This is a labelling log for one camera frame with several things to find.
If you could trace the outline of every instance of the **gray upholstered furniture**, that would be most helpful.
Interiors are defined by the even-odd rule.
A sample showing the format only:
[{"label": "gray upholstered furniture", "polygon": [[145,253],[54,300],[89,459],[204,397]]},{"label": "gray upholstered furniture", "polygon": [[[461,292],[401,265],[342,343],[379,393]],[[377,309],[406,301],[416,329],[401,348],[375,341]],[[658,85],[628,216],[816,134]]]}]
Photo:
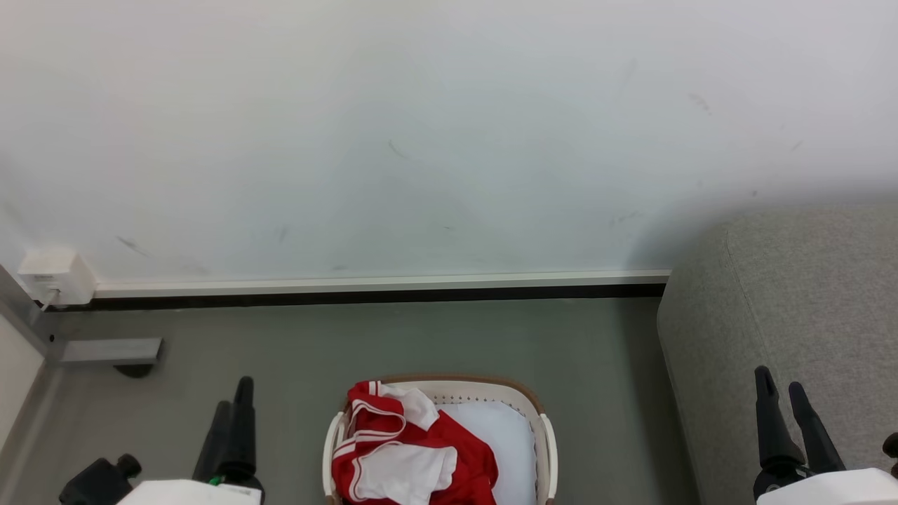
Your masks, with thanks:
[{"label": "gray upholstered furniture", "polygon": [[700,496],[749,505],[757,475],[753,370],[767,365],[793,439],[801,382],[846,466],[888,469],[898,431],[898,208],[790,208],[707,234],[658,312]]}]

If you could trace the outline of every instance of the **power outlet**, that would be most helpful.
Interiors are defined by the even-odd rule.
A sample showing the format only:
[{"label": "power outlet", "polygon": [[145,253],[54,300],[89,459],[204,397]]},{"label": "power outlet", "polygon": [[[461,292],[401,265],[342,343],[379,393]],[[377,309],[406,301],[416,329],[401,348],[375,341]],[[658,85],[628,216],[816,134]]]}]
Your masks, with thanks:
[{"label": "power outlet", "polygon": [[77,252],[67,249],[31,251],[19,267],[19,277],[31,297],[46,302],[54,289],[53,305],[79,306],[90,303],[96,281]]}]

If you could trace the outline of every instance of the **laundry basket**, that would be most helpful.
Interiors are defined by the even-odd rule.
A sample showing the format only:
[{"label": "laundry basket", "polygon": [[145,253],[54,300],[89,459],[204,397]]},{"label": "laundry basket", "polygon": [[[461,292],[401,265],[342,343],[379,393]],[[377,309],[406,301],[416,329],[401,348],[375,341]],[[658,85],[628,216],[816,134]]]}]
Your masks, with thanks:
[{"label": "laundry basket", "polygon": [[[559,457],[552,423],[532,391],[514,381],[456,375],[398,376],[381,379],[384,384],[402,389],[417,388],[436,404],[468,402],[502,402],[523,415],[530,424],[536,451],[535,505],[552,505],[558,487]],[[334,449],[345,439],[348,429],[348,409],[338,412],[330,422],[324,440],[321,476],[328,505],[340,505],[342,500],[330,475],[330,461]]]}]

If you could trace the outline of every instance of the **red and white garment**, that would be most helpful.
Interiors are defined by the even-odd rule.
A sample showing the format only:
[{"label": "red and white garment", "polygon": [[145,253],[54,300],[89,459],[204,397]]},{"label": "red and white garment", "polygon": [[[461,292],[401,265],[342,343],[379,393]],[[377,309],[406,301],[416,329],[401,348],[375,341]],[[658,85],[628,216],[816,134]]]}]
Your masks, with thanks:
[{"label": "red and white garment", "polygon": [[344,499],[365,505],[496,505],[493,451],[418,389],[360,382],[348,393],[351,436],[331,473]]}]

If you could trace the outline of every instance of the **gray carpet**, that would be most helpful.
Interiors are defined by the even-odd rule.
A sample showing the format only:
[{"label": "gray carpet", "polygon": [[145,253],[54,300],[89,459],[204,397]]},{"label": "gray carpet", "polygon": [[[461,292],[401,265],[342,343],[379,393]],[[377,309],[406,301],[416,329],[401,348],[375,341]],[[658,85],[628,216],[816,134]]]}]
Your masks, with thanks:
[{"label": "gray carpet", "polygon": [[267,503],[319,503],[321,448],[356,381],[399,373],[510,377],[559,442],[559,503],[698,503],[655,330],[658,299],[289,306],[65,315],[73,339],[164,337],[144,379],[62,374],[13,503],[46,505],[93,459],[189,477],[216,403],[255,378]]}]

